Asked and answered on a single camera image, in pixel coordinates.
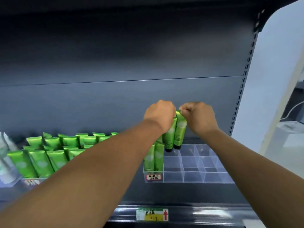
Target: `black cap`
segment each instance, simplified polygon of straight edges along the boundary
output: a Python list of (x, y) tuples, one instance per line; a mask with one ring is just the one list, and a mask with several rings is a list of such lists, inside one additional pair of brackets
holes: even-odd
[(177, 146), (177, 145), (174, 144), (174, 145), (173, 145), (173, 148), (174, 148), (174, 149), (181, 149), (181, 145), (180, 145), (180, 146)]

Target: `plastic organizer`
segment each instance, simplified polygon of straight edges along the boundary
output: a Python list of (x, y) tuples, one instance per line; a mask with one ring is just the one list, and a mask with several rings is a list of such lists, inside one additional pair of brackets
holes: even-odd
[(183, 144), (164, 152), (164, 171), (144, 171), (146, 183), (234, 183), (206, 144)]

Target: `red arrow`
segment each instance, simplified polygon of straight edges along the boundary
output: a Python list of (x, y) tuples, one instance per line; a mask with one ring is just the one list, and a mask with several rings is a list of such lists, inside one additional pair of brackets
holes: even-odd
[(165, 215), (165, 221), (167, 221), (167, 215), (168, 215), (168, 213), (167, 213), (166, 210), (165, 210), (165, 212), (164, 212), (164, 215)]

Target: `price tag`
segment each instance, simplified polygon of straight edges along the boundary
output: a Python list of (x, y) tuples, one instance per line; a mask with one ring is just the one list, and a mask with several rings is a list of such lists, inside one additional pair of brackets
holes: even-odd
[(28, 186), (34, 186), (34, 185), (39, 185), (40, 180), (36, 178), (28, 178), (24, 180), (24, 183), (27, 184)]
[(158, 180), (162, 180), (161, 176), (162, 176), (161, 174), (147, 174), (146, 179), (148, 181), (158, 181)]
[(163, 208), (138, 208), (136, 211), (137, 221), (169, 221), (169, 211)]

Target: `white cable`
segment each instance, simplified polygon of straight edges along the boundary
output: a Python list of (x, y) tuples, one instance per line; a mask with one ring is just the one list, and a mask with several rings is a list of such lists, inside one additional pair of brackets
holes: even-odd
[(288, 112), (287, 116), (286, 116), (286, 117), (284, 117), (284, 118), (281, 118), (280, 120), (283, 120), (283, 119), (288, 118), (288, 117), (289, 117), (289, 114), (291, 113), (291, 111), (292, 111), (294, 108), (296, 108), (298, 105), (302, 104), (302, 103), (304, 103), (304, 101), (302, 101), (302, 102), (300, 102), (300, 103), (296, 104), (294, 107), (292, 107), (292, 108), (291, 108), (291, 110)]

